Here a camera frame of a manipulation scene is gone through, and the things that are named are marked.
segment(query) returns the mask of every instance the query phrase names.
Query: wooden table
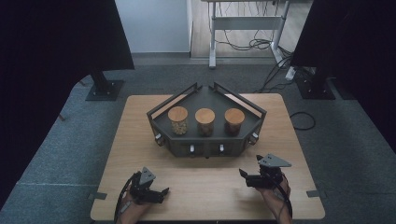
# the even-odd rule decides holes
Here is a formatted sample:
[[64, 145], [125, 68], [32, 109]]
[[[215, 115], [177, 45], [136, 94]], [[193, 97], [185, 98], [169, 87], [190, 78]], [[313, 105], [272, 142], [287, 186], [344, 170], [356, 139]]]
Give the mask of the wooden table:
[[255, 175], [256, 155], [268, 153], [290, 162], [283, 168], [291, 187], [295, 219], [325, 216], [319, 197], [309, 198], [315, 184], [306, 164], [282, 97], [275, 93], [242, 94], [267, 111], [260, 139], [239, 157], [176, 158], [155, 141], [146, 113], [170, 95], [133, 95], [126, 102], [98, 192], [91, 210], [94, 220], [112, 220], [126, 180], [147, 166], [157, 178], [153, 190], [170, 188], [162, 204], [154, 204], [142, 220], [274, 219], [260, 193], [248, 188], [238, 168]]

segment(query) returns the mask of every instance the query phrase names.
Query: gray carpet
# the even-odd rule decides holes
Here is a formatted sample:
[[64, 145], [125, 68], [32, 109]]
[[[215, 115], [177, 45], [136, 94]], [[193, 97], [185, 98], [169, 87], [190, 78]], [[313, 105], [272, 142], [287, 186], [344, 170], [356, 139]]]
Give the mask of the gray carpet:
[[[190, 84], [213, 81], [239, 93], [262, 86], [273, 64], [139, 65], [133, 71], [105, 72], [124, 84], [115, 102], [87, 102], [90, 77], [76, 84], [62, 115], [37, 151], [0, 212], [0, 223], [90, 223], [93, 200], [126, 99], [133, 94], [174, 94]], [[269, 83], [287, 82], [286, 70]], [[290, 114], [305, 111], [315, 128], [296, 131], [317, 184], [326, 217], [295, 223], [396, 223], [396, 156], [358, 102], [304, 100], [296, 84], [279, 92]], [[292, 118], [306, 128], [312, 119]]]

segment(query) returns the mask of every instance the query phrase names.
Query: jar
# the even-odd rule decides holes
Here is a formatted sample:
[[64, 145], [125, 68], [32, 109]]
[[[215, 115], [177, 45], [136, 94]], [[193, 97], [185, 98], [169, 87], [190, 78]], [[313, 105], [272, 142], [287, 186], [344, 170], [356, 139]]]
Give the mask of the jar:
[[201, 108], [195, 113], [198, 134], [203, 137], [212, 135], [214, 129], [215, 112], [209, 108]]
[[183, 106], [175, 106], [168, 112], [168, 118], [171, 120], [172, 132], [183, 134], [187, 132], [187, 116], [189, 115]]
[[230, 136], [237, 136], [245, 120], [245, 114], [237, 108], [230, 108], [224, 113], [224, 132]]

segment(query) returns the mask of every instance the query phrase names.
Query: table leg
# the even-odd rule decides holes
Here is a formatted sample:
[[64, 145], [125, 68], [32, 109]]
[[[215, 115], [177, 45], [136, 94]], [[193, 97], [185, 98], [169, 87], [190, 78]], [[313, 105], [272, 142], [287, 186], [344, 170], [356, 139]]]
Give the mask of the table leg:
[[286, 60], [284, 60], [282, 63], [280, 63], [283, 60], [283, 58], [281, 52], [279, 52], [278, 45], [279, 45], [280, 37], [282, 35], [283, 27], [285, 26], [286, 18], [288, 16], [289, 6], [290, 6], [290, 1], [286, 1], [285, 8], [283, 9], [283, 15], [281, 17], [280, 24], [276, 32], [276, 36], [274, 38], [274, 41], [271, 43], [271, 50], [274, 53], [276, 62], [279, 63], [278, 65], [279, 67], [283, 66], [283, 63], [286, 62]]
[[216, 33], [216, 2], [213, 2], [212, 4], [212, 36], [210, 40], [210, 50], [209, 50], [209, 68], [210, 69], [215, 69], [216, 68], [216, 39], [215, 39], [215, 33]]

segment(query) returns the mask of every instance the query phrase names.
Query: metal tray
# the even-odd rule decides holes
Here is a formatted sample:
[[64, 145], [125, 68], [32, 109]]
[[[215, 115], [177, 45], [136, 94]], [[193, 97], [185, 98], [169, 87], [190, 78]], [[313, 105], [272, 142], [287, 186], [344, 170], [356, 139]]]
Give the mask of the metal tray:
[[[182, 135], [172, 132], [171, 121], [167, 116], [169, 109], [177, 105], [185, 107], [189, 112], [188, 130]], [[249, 106], [257, 113], [253, 113], [243, 105]], [[164, 111], [153, 117], [153, 114], [164, 108], [166, 108]], [[211, 136], [202, 137], [198, 134], [195, 112], [200, 108], [210, 108], [215, 112], [214, 131]], [[229, 108], [238, 108], [245, 114], [245, 120], [237, 136], [230, 136], [224, 131], [224, 113]], [[254, 145], [259, 139], [266, 111], [215, 82], [213, 87], [198, 87], [195, 83], [180, 94], [157, 105], [147, 115], [155, 141], [159, 146], [166, 146], [176, 157], [205, 156], [208, 158], [238, 156], [248, 145]]]

